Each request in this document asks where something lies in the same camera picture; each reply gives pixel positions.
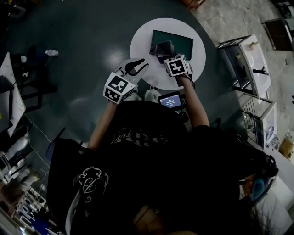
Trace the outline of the person's white right shoe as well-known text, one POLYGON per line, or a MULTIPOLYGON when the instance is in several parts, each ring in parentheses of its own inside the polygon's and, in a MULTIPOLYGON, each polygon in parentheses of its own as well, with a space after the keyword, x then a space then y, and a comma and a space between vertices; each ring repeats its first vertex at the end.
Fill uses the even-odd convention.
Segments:
POLYGON ((158 90, 148 89, 145 92, 144 101, 158 103, 158 97, 161 96, 158 90))

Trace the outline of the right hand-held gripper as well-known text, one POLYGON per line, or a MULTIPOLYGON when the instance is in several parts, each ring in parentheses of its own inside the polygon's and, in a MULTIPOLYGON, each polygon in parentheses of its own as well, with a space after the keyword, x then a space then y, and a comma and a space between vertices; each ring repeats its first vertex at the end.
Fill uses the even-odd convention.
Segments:
POLYGON ((178 54, 175 57, 165 59, 164 65, 167 74, 176 79, 178 86, 182 86, 182 82, 180 81, 181 76, 185 78, 189 77, 190 80, 192 79, 193 70, 184 54, 178 54))

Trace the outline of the person's white left shoe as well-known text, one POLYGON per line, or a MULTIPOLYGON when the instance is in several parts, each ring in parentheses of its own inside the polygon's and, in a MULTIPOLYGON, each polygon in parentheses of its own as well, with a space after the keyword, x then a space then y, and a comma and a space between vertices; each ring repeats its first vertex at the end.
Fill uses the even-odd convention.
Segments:
POLYGON ((141 101, 142 98, 136 93, 133 92, 129 97, 125 99, 126 101, 141 101))

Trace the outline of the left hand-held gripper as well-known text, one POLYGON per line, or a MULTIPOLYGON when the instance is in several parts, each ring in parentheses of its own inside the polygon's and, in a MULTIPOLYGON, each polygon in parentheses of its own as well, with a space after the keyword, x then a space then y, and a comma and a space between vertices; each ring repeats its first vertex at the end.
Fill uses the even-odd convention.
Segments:
POLYGON ((138 71, 135 67, 141 65, 144 58, 131 58, 124 60, 119 69, 111 72, 103 90, 103 96, 115 104, 119 104, 125 98, 130 96, 137 83, 149 68, 149 64, 143 65, 138 71))

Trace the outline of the person's left forearm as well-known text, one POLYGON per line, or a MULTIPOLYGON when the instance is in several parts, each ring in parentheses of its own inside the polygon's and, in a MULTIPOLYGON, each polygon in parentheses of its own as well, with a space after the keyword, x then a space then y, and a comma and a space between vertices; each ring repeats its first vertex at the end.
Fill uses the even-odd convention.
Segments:
POLYGON ((117 104, 109 101, 105 110, 103 111, 99 121, 97 122, 95 129, 90 137, 87 148, 97 150, 101 144, 103 137, 114 117, 117 104))

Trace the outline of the microfiber cloth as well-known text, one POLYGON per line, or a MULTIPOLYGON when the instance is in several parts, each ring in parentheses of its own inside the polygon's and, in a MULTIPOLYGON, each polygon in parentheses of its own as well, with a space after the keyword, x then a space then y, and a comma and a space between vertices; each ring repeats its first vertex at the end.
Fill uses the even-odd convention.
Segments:
POLYGON ((158 58, 172 58, 175 56, 174 45, 170 40, 159 42, 151 46, 149 54, 158 58))

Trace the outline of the dark green rectangular box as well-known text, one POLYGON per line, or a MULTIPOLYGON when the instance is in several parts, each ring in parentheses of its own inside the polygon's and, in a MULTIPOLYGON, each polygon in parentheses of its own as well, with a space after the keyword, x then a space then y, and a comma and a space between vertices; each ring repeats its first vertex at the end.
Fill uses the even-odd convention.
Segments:
MULTIPOLYGON (((174 45, 175 49, 175 56, 178 54, 184 54, 188 61, 191 60, 193 50, 193 39, 173 33, 153 30, 151 46, 167 40, 172 41, 172 44, 174 45)), ((160 63, 163 63, 163 60, 165 59, 167 58, 158 58, 160 63)))

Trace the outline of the white cabinet with metal rack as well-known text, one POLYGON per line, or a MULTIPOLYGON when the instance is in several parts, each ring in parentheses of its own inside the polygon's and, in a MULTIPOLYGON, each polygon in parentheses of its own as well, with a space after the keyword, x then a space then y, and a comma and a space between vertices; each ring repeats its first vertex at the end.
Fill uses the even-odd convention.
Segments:
POLYGON ((247 136, 261 148, 266 148, 273 142, 280 143, 277 137, 277 104, 265 98, 245 95, 241 105, 243 124, 247 136))

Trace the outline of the white desk with items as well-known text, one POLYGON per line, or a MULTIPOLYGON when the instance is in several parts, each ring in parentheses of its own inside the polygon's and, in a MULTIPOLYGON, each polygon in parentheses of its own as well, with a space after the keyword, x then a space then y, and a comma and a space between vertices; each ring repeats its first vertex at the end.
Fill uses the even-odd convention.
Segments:
POLYGON ((261 98, 271 85, 270 75, 253 73, 262 69, 269 73, 260 43, 250 50, 249 45, 256 42, 256 35, 248 35, 220 43, 216 49, 224 60, 232 78, 235 90, 261 98))

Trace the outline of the person's black printed shirt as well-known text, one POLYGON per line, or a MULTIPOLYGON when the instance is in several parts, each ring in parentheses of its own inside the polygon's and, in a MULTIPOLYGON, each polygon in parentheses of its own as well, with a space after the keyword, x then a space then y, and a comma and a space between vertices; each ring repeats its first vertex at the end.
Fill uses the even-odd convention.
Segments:
POLYGON ((257 156, 219 128, 188 131, 162 105, 123 101, 96 151, 55 143, 47 204, 66 235, 272 235, 239 201, 243 165, 257 156))

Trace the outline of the white marble-look table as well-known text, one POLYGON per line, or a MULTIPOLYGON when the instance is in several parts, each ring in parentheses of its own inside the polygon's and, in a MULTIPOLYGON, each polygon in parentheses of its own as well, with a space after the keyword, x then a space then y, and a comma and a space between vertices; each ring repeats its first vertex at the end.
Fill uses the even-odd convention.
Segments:
POLYGON ((12 106, 11 106, 11 117, 10 121, 12 123, 12 127, 10 127, 7 132, 10 137, 12 137, 20 119, 22 118, 23 114, 26 111, 25 104, 23 99, 20 95, 18 86, 16 84, 16 79, 13 73, 10 53, 7 52, 3 63, 0 68, 0 75, 5 76, 10 83, 13 84, 13 91, 12 91, 12 106))

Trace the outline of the person's right forearm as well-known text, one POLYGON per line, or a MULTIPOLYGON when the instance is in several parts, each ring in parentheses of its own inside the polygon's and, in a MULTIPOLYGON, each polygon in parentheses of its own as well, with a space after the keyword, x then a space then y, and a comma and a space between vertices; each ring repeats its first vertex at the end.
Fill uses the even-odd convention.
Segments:
POLYGON ((187 111, 190 117, 192 127, 194 128, 200 125, 209 126, 207 114, 193 88, 193 84, 188 78, 185 78, 183 76, 180 77, 180 80, 184 88, 187 103, 187 111))

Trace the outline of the black faucet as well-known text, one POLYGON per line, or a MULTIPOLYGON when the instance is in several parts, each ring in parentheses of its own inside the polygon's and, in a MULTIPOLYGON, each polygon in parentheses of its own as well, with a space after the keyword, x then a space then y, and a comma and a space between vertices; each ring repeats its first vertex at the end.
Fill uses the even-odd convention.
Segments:
POLYGON ((269 73, 265 70, 265 67, 263 66, 262 69, 253 69, 253 73, 263 74, 268 76, 269 73))

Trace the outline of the dark wooden cabinet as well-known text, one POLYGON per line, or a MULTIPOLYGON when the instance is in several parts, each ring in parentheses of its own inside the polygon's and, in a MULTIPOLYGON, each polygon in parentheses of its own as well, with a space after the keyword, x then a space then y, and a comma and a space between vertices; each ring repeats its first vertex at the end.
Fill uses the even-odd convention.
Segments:
POLYGON ((284 18, 268 20, 262 23, 275 51, 294 52, 294 39, 284 18))

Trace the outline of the person's white shoe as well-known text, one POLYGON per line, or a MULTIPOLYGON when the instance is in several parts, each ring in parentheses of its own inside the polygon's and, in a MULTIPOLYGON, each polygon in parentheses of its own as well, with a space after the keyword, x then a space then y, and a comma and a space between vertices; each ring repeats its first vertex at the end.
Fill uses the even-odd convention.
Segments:
POLYGON ((125 99, 126 101, 141 101, 142 98, 136 93, 133 92, 129 97, 125 99))
POLYGON ((144 101, 158 103, 158 97, 161 96, 158 90, 148 89, 145 92, 144 101))

